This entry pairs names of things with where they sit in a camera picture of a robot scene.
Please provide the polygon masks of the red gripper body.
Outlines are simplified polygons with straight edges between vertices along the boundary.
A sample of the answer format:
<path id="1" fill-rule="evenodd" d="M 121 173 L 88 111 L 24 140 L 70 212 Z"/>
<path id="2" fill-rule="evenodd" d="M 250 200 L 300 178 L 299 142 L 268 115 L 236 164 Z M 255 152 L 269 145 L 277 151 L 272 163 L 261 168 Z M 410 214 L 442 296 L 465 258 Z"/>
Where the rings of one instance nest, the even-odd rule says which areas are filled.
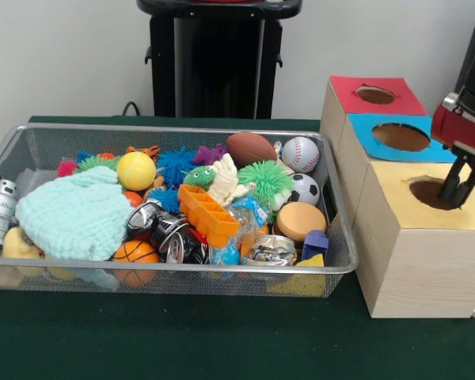
<path id="1" fill-rule="evenodd" d="M 442 104 L 435 110 L 431 123 L 431 137 L 452 150 L 455 146 L 475 156 L 475 118 L 468 119 L 452 112 Z"/>

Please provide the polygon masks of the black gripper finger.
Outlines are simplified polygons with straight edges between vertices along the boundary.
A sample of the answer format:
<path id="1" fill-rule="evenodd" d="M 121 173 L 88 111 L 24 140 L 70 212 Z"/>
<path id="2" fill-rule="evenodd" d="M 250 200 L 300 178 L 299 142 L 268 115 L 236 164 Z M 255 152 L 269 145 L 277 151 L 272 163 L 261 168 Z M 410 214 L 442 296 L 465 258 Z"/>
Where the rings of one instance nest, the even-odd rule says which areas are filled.
<path id="1" fill-rule="evenodd" d="M 469 194 L 475 187 L 475 165 L 471 166 L 470 175 L 463 182 L 460 181 L 459 176 L 460 172 L 462 171 L 462 166 L 458 165 L 456 169 L 457 172 L 455 174 L 455 180 L 457 181 L 457 186 L 454 190 L 454 205 L 456 207 L 461 207 L 466 202 Z"/>
<path id="2" fill-rule="evenodd" d="M 466 198 L 467 185 L 460 178 L 465 163 L 464 158 L 456 158 L 439 191 L 441 200 L 464 200 Z"/>

